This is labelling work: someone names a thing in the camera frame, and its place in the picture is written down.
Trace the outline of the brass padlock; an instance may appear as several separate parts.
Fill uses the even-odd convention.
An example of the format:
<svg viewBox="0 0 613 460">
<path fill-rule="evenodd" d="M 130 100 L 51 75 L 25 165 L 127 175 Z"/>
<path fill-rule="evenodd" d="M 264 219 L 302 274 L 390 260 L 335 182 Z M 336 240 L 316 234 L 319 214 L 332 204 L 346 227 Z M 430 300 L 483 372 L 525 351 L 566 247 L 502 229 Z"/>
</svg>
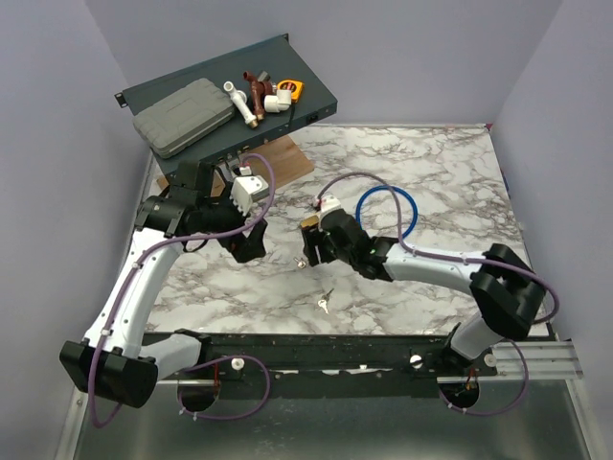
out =
<svg viewBox="0 0 613 460">
<path fill-rule="evenodd" d="M 300 228 L 304 231 L 318 231 L 320 229 L 320 220 L 317 214 L 305 218 L 300 223 Z"/>
</svg>

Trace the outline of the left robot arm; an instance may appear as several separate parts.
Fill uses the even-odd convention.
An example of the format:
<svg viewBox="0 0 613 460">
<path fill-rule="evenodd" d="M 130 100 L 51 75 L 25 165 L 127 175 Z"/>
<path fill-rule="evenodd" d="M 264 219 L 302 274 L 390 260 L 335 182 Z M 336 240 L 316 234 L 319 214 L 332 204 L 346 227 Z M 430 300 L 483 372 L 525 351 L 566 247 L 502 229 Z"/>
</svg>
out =
<svg viewBox="0 0 613 460">
<path fill-rule="evenodd" d="M 200 379 L 211 371 L 213 357 L 197 333 L 173 333 L 149 346 L 143 338 L 162 284 L 188 242 L 203 248 L 216 241 L 240 264 L 265 254 L 264 215 L 249 214 L 259 200 L 270 208 L 275 177 L 242 163 L 214 195 L 219 173 L 206 162 L 183 162 L 168 187 L 140 205 L 125 264 L 102 311 L 81 340 L 65 342 L 59 352 L 71 381 L 90 399 L 139 408 L 158 380 L 181 370 Z"/>
</svg>

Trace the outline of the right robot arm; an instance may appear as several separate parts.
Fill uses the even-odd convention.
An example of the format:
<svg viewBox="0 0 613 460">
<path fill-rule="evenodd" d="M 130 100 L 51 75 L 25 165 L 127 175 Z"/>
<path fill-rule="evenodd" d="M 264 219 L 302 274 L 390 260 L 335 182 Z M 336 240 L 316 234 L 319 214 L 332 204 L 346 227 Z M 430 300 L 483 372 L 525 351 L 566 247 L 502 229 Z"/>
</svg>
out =
<svg viewBox="0 0 613 460">
<path fill-rule="evenodd" d="M 341 261 L 369 280 L 419 282 L 470 295 L 478 311 L 447 336 L 440 360 L 454 376 L 472 368 L 488 348 L 504 339 L 525 339 L 545 297 L 523 261 L 504 244 L 494 244 L 471 263 L 458 253 L 440 259 L 414 255 L 397 240 L 371 237 L 339 209 L 300 224 L 308 264 Z"/>
</svg>

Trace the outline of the white pvc elbow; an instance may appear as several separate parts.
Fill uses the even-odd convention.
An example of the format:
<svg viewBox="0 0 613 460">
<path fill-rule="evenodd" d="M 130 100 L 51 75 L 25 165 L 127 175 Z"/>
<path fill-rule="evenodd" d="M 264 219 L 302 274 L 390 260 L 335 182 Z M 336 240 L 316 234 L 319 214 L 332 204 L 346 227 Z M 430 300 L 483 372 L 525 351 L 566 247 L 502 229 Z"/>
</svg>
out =
<svg viewBox="0 0 613 460">
<path fill-rule="evenodd" d="M 281 113 L 292 106 L 291 91 L 278 89 L 275 94 L 266 95 L 263 99 L 263 108 L 266 113 Z"/>
</svg>

